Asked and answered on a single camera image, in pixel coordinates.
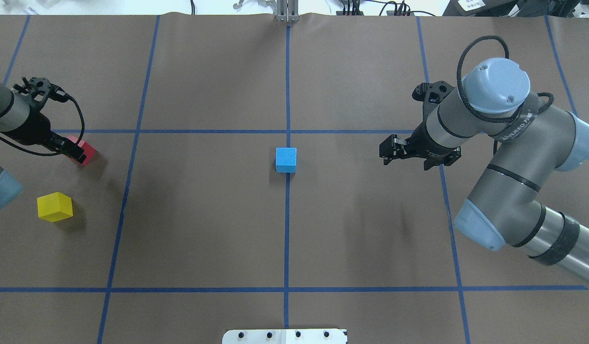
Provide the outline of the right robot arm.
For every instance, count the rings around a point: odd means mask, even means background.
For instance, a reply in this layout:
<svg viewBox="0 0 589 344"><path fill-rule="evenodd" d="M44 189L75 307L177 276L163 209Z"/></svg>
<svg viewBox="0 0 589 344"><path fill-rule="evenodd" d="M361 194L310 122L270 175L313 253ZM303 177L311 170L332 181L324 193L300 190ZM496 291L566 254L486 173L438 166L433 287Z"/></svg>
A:
<svg viewBox="0 0 589 344"><path fill-rule="evenodd" d="M482 61L452 87L422 83L412 94L423 120L408 139L379 145L384 165L421 158L425 170L450 166L461 146L485 133L500 146L454 218L454 227L497 252L520 247L544 266L559 267L589 287L589 228L537 200L552 172L589 158L589 124L542 100L528 74L506 57Z"/></svg>

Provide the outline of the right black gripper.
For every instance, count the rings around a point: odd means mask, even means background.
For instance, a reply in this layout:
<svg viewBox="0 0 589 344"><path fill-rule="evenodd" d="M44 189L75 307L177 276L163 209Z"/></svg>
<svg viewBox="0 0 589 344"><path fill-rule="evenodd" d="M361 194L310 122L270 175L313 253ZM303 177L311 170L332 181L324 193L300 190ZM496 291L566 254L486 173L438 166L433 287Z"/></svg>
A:
<svg viewBox="0 0 589 344"><path fill-rule="evenodd" d="M419 124L408 139L399 139L398 135L390 135L379 144L383 165L391 161L411 158L424 159L423 170L434 166L451 166L461 158L461 147L448 148L436 143L430 137L425 123Z"/></svg>

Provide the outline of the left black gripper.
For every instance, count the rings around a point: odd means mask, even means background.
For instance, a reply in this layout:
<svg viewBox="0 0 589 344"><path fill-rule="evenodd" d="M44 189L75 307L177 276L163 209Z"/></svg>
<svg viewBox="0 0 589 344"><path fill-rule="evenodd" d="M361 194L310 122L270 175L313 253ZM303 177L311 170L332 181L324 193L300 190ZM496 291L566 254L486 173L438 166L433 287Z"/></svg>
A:
<svg viewBox="0 0 589 344"><path fill-rule="evenodd" d="M55 135L50 120L40 111L32 111L27 120L17 129L17 143L32 146L45 146L50 142L50 150L62 150L61 154L77 163L85 163L87 156L80 146L73 146L67 137Z"/></svg>

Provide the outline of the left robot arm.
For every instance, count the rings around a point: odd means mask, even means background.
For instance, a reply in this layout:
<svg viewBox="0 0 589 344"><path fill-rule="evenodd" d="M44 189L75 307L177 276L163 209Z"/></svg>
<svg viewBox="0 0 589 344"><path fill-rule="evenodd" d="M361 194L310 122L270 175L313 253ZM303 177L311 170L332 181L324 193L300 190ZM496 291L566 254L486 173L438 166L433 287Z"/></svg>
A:
<svg viewBox="0 0 589 344"><path fill-rule="evenodd" d="M0 82L0 141L29 155L65 155L80 165L89 162L94 153L83 141L86 123L75 98L47 78L21 80L21 85L14 84L11 88ZM50 120L42 113L48 100L74 104L80 120L76 140L52 131Z"/></svg>

